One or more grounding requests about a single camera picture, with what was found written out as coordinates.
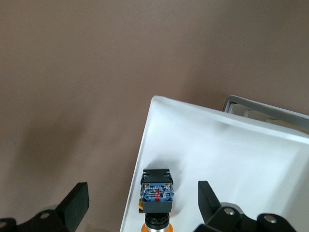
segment orange plastic part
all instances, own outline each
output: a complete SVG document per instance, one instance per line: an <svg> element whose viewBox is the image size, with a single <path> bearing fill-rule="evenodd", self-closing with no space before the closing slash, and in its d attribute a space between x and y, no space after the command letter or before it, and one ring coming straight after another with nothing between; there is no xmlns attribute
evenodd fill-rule
<svg viewBox="0 0 309 232"><path fill-rule="evenodd" d="M141 228L141 232L149 232L149 231L147 230L147 228L146 228L146 225L145 225L145 224L142 226L142 228ZM172 225L171 225L171 224L169 225L169 228L168 228L168 230L167 230L166 232L174 232L174 229L173 229L173 227L172 227Z"/></svg>

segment silver screw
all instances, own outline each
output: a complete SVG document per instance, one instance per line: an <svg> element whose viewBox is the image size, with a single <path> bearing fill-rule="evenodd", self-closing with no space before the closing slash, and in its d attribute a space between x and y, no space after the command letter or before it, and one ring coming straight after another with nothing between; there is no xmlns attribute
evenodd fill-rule
<svg viewBox="0 0 309 232"><path fill-rule="evenodd" d="M40 219L48 218L49 215L50 215L49 213L43 213L43 214L40 216Z"/></svg>
<svg viewBox="0 0 309 232"><path fill-rule="evenodd" d="M268 214L264 216L264 219L266 221L270 222L270 223L276 223L277 222L277 219L275 219L274 216L268 215Z"/></svg>
<svg viewBox="0 0 309 232"><path fill-rule="evenodd" d="M6 222L5 221L0 222L0 228L3 228L5 226L6 226Z"/></svg>
<svg viewBox="0 0 309 232"><path fill-rule="evenodd" d="M231 208L225 208L225 209L224 209L224 212L225 212L226 214L229 214L229 215L234 215L234 214L235 214L234 210L231 209Z"/></svg>

